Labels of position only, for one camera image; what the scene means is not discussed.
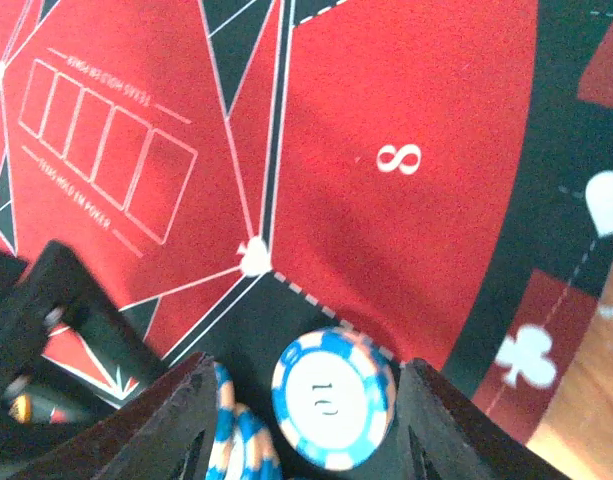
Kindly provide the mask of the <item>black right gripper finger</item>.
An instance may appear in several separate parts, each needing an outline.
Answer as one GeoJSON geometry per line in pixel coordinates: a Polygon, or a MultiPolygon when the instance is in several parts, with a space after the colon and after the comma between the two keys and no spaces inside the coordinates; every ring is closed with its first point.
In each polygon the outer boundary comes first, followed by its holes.
{"type": "Polygon", "coordinates": [[[400,368],[402,479],[565,479],[421,358],[400,368]]]}

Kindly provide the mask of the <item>blue white poker chips pile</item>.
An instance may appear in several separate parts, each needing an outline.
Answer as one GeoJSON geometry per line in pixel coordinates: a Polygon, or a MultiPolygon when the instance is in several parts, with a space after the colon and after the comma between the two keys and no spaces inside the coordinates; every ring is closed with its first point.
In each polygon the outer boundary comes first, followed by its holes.
{"type": "MultiPolygon", "coordinates": [[[[208,479],[280,479],[268,425],[237,401],[229,370],[215,363],[217,425],[208,479]]],[[[288,445],[328,471],[365,462],[394,419],[397,389],[387,358],[366,336],[340,326],[305,333],[277,360],[272,413],[288,445]]]]}

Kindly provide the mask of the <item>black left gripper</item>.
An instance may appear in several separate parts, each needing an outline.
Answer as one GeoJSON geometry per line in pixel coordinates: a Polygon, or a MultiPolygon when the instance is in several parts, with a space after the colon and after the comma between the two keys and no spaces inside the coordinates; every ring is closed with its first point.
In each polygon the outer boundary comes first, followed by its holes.
{"type": "Polygon", "coordinates": [[[5,410],[10,385],[34,371],[65,325],[148,386],[110,417],[15,474],[17,479],[203,479],[216,437],[214,359],[195,353],[169,370],[67,245],[35,263],[0,251],[0,450],[50,450],[77,435],[66,424],[22,424],[5,410]]]}

